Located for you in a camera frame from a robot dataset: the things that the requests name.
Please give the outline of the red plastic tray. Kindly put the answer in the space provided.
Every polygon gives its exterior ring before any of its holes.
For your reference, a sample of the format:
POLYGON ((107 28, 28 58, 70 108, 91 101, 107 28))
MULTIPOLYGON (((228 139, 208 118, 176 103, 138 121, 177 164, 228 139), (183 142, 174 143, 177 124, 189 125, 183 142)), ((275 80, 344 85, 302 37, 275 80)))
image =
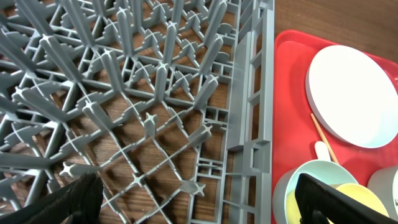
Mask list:
MULTIPOLYGON (((313 111, 305 92, 305 77, 315 54, 331 45, 339 44, 296 30, 287 30, 275 40, 273 193, 278 180, 286 172, 317 159, 314 144, 322 140, 310 116, 313 111)), ((366 55, 387 73, 397 90, 397 64, 366 55)), ((397 166, 397 135, 388 145, 369 149, 344 142, 319 124, 339 161, 338 165, 345 168, 358 184, 367 186, 373 173, 397 166)))

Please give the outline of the wooden chopstick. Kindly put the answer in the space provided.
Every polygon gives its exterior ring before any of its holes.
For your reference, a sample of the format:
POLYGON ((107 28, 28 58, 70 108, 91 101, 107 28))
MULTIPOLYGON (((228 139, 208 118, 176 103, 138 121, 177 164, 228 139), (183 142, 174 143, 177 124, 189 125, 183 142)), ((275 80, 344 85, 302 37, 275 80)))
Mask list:
POLYGON ((335 156, 335 153, 333 152, 333 150, 332 150, 332 148, 330 146, 330 143, 328 142, 328 140, 327 140, 327 138, 326 138, 326 136, 325 136, 325 134, 324 134, 319 122, 318 122, 318 120, 316 119, 315 115, 313 113, 311 113, 310 116, 311 116, 313 124, 314 124, 314 126, 315 126, 315 128, 316 128, 316 130, 318 132, 318 135, 320 136, 320 139, 326 144, 326 146, 328 148, 328 151, 329 151, 330 157, 331 157, 331 161, 339 164, 339 161, 338 161, 337 157, 335 156))

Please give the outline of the light green rice bowl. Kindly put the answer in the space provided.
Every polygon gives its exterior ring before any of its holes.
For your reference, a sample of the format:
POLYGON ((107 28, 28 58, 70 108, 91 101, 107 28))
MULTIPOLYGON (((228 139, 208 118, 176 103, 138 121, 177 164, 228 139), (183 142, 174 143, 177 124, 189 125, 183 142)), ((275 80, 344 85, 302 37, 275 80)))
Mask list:
POLYGON ((397 221, 397 166, 373 173, 367 187, 381 200, 389 217, 397 221))

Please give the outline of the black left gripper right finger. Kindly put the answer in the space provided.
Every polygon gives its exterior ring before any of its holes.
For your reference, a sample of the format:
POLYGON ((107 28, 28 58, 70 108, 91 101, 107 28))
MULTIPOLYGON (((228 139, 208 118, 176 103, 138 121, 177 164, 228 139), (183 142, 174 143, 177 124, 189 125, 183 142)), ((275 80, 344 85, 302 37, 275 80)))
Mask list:
POLYGON ((304 224, 397 224, 397 221, 305 173, 299 175, 295 199, 301 214, 300 222, 304 224))

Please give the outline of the white plastic fork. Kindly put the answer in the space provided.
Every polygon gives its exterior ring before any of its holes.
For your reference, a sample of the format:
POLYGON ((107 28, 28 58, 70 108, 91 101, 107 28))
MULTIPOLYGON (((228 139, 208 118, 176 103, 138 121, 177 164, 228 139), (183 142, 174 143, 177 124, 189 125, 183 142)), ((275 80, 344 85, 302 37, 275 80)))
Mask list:
POLYGON ((314 149, 317 159, 322 161, 331 161, 330 153, 326 144, 323 141, 317 141, 314 144, 314 149))

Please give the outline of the yellow cup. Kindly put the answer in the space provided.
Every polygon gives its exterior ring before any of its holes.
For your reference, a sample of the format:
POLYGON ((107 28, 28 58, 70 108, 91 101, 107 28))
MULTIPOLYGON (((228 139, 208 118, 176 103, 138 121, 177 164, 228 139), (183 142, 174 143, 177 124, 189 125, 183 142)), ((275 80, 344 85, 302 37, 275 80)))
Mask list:
MULTIPOLYGON (((385 206, 380 199, 368 188, 360 184, 333 184, 334 189, 341 193, 355 199, 363 205, 389 217, 385 206)), ((286 198, 286 215, 288 224, 301 224, 301 214, 295 199, 295 190, 289 192, 286 198)))

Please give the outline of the small light blue saucer bowl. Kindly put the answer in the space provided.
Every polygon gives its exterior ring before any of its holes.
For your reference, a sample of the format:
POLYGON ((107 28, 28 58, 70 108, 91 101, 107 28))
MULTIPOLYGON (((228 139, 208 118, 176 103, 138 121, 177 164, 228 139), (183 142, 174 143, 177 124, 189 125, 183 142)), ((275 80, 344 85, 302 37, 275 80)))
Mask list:
POLYGON ((294 193, 301 173, 310 174, 332 186, 358 183, 345 168, 334 162, 319 159, 308 161, 286 172, 278 180, 272 197, 272 211, 277 223, 300 223, 301 214, 294 193))

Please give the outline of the grey dishwasher rack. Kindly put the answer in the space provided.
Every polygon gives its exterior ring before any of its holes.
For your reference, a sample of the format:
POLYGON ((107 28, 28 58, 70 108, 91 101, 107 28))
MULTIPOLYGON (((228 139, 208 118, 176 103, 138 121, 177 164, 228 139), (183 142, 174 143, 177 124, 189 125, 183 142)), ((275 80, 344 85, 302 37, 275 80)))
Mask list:
POLYGON ((94 172, 103 223, 270 223, 273 1, 1 1, 1 216, 94 172))

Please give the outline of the large light blue plate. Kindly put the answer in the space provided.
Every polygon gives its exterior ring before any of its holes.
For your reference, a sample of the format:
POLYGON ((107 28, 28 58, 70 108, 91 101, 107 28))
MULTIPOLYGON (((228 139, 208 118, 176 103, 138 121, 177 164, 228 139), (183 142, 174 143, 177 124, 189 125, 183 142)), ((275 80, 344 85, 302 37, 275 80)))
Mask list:
POLYGON ((397 135, 397 90, 359 50, 331 45, 317 52, 307 69, 305 92, 319 122, 344 142, 373 149, 397 135))

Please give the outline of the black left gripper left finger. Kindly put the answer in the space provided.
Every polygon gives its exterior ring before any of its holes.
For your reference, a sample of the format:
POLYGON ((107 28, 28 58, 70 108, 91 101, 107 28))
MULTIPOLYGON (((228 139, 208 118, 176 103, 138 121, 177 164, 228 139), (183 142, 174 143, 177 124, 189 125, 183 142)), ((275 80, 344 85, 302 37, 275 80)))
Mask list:
POLYGON ((1 218, 1 223, 99 223, 103 182, 94 173, 84 174, 56 192, 1 218))

